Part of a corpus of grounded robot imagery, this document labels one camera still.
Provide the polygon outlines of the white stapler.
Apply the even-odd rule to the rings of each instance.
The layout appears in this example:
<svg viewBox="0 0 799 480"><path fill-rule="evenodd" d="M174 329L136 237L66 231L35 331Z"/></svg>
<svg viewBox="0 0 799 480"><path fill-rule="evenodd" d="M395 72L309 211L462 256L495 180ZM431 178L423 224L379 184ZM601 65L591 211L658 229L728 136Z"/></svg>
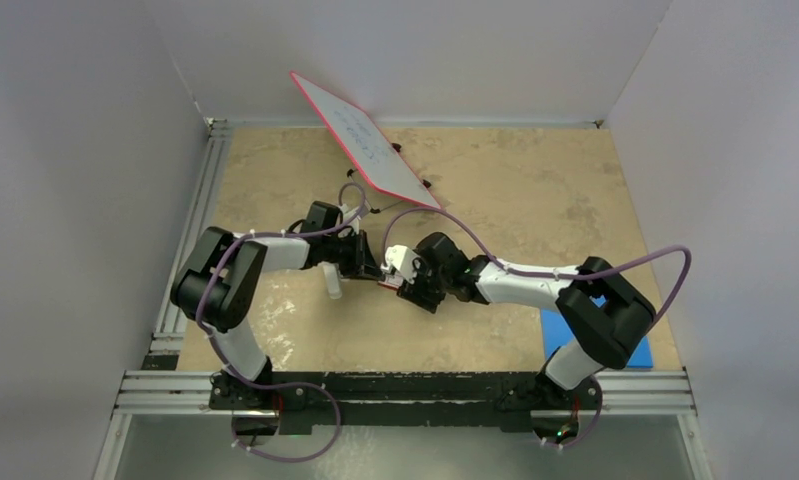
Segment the white stapler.
<svg viewBox="0 0 799 480"><path fill-rule="evenodd" d="M334 263L323 262L321 267L329 298L333 300L340 299L343 296L343 291L338 266Z"/></svg>

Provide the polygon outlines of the red white staples box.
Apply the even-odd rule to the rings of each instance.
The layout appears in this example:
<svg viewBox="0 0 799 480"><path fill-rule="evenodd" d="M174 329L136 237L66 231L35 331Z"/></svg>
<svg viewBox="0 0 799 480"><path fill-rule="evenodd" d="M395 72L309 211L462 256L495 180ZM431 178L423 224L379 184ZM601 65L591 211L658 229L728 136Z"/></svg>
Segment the red white staples box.
<svg viewBox="0 0 799 480"><path fill-rule="evenodd" d="M398 290L403 284L404 279L396 274L383 274L378 280L378 285L391 290Z"/></svg>

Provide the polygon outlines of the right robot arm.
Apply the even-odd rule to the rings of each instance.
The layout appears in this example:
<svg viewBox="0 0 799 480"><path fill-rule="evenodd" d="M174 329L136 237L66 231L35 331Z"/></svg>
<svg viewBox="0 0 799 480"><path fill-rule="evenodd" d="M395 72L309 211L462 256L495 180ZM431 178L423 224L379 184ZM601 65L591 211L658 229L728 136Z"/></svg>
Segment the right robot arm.
<svg viewBox="0 0 799 480"><path fill-rule="evenodd" d="M400 278L398 297L430 313L448 295L558 312L573 338L553 352L536 381L539 399L551 407L571 399L589 376L626 367L656 319L651 302L601 257L563 268L468 258L435 232L414 248L388 247L383 269Z"/></svg>

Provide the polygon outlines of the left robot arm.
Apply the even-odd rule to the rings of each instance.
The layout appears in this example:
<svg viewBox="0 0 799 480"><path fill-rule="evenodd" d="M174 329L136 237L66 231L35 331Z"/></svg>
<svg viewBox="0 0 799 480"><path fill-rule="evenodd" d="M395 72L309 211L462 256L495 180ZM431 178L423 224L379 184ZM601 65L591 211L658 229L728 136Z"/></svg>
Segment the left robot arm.
<svg viewBox="0 0 799 480"><path fill-rule="evenodd" d="M247 408L272 399L272 366L246 316L266 272L330 267L329 290L343 279L381 279L367 234L349 206L315 201L307 215L279 233L237 235L209 227L178 270L169 301L209 337L223 369L236 378L234 395Z"/></svg>

